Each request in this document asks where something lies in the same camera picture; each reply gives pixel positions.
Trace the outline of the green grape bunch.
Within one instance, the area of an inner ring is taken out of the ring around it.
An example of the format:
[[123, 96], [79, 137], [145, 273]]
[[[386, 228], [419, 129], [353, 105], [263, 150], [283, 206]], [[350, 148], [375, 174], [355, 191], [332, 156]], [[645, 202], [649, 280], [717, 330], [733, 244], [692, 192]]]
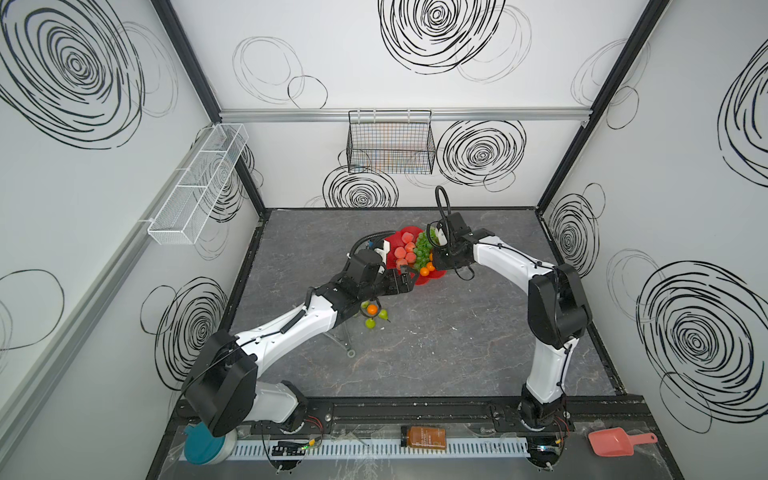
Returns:
[[427, 268], [428, 264], [432, 262], [433, 243], [435, 242], [435, 236], [432, 232], [427, 233], [422, 231], [419, 233], [415, 240], [415, 246], [413, 253], [416, 255], [413, 267], [416, 270], [421, 271], [423, 268]]

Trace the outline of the red flower-shaped bowl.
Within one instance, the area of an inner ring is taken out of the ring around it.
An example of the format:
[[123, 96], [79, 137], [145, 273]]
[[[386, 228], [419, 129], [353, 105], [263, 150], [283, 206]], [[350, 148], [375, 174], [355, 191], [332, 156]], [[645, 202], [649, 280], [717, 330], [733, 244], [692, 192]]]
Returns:
[[390, 247], [386, 256], [388, 268], [411, 267], [417, 271], [416, 285], [442, 278], [446, 272], [434, 263], [433, 242], [436, 236], [427, 235], [416, 226], [406, 226], [385, 238]]

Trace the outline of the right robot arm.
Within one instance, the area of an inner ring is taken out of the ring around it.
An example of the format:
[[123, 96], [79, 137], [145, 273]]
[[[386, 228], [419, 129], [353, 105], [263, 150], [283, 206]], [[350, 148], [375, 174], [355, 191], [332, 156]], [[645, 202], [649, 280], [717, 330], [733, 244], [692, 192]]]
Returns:
[[526, 428], [541, 431], [566, 402], [565, 379], [580, 338], [593, 315], [578, 271], [536, 259], [486, 229], [471, 229], [461, 214], [442, 214], [428, 227], [438, 270], [487, 267], [527, 295], [527, 324], [535, 338], [531, 371], [522, 387], [519, 415]]

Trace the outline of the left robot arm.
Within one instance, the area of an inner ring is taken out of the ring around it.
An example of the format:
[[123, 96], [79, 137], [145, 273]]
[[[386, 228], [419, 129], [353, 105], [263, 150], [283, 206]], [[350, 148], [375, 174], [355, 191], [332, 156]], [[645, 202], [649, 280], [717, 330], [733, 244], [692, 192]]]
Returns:
[[298, 346], [357, 315], [363, 302], [377, 305], [382, 296], [411, 292], [418, 276], [410, 267], [375, 266], [363, 278], [339, 273], [310, 288], [303, 304], [260, 327], [213, 334], [185, 379], [182, 396], [215, 438], [249, 422], [271, 422], [285, 432], [301, 429], [306, 397], [288, 381], [270, 384], [260, 376]]

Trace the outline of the green-tipped metal tongs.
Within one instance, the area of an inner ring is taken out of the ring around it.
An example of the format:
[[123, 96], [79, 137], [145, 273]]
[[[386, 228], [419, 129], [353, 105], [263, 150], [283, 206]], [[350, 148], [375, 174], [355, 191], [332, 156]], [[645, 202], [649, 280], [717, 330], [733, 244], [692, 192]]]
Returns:
[[352, 345], [349, 329], [345, 324], [325, 332], [324, 336], [340, 346], [345, 351], [348, 358], [354, 358], [356, 356], [356, 350]]

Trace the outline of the pink plastic scoop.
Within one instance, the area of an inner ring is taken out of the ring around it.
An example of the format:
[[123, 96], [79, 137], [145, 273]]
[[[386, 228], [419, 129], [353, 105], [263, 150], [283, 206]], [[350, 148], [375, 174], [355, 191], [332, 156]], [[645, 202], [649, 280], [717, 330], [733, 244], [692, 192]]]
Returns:
[[630, 435], [623, 428], [611, 428], [589, 433], [588, 441], [597, 456], [615, 458], [632, 456], [636, 445], [655, 444], [658, 437], [654, 433]]

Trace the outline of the teal lidded container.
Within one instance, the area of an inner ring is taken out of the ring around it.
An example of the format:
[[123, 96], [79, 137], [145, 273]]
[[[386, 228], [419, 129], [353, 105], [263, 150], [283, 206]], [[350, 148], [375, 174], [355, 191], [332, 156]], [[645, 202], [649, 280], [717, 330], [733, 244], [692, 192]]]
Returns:
[[192, 465], [215, 465], [227, 460], [234, 452], [238, 436], [235, 430], [222, 437], [214, 437], [200, 423], [184, 428], [185, 442], [182, 459]]

